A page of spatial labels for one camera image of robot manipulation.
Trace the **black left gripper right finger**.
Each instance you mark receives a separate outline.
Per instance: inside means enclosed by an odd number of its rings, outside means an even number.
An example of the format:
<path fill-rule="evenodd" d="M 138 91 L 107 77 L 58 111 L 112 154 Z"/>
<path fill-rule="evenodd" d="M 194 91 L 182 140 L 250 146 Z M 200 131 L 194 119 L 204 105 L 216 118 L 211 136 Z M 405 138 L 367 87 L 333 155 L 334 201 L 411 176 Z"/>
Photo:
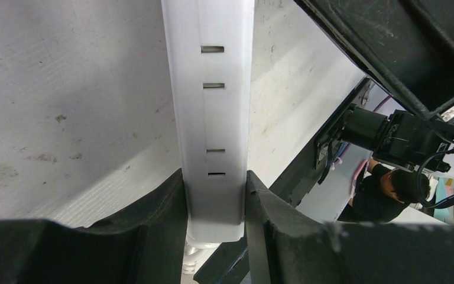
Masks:
<path fill-rule="evenodd" d="M 247 173 L 253 283 L 454 283 L 454 226 L 321 224 Z"/>

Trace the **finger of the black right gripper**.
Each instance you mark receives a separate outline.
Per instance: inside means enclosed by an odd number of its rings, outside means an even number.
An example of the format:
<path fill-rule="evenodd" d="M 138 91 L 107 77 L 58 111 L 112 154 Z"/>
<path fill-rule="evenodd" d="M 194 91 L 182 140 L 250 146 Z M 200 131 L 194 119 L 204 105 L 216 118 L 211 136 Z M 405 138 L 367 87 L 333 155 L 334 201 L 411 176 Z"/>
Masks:
<path fill-rule="evenodd" d="M 327 36 L 412 114 L 454 106 L 454 1 L 298 1 Z"/>

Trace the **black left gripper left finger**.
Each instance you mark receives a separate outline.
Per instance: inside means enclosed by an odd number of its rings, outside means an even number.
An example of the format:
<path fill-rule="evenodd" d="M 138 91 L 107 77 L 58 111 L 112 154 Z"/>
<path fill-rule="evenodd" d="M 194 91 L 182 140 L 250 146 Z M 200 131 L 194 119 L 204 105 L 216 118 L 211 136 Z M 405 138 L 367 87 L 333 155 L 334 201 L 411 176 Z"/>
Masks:
<path fill-rule="evenodd" d="M 0 221 L 0 283 L 179 283 L 187 229 L 180 170 L 90 227 Z"/>

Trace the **white power strip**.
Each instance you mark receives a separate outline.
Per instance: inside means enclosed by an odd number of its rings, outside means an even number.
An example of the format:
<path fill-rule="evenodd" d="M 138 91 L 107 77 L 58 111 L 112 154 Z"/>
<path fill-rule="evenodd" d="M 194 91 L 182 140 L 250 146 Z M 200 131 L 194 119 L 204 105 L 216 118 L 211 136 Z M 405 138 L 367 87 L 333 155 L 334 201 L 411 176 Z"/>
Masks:
<path fill-rule="evenodd" d="M 187 236 L 197 243 L 244 235 L 254 1 L 161 3 Z"/>

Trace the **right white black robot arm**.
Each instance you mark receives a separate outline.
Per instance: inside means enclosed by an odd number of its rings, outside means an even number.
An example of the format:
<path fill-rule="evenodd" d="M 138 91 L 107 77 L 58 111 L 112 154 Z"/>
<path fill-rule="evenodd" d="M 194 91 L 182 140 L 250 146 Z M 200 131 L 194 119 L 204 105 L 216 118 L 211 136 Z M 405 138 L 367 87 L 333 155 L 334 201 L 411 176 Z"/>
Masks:
<path fill-rule="evenodd" d="M 299 7 L 401 106 L 388 118 L 352 113 L 343 138 L 382 162 L 446 172 L 454 126 L 454 1 L 298 1 Z"/>

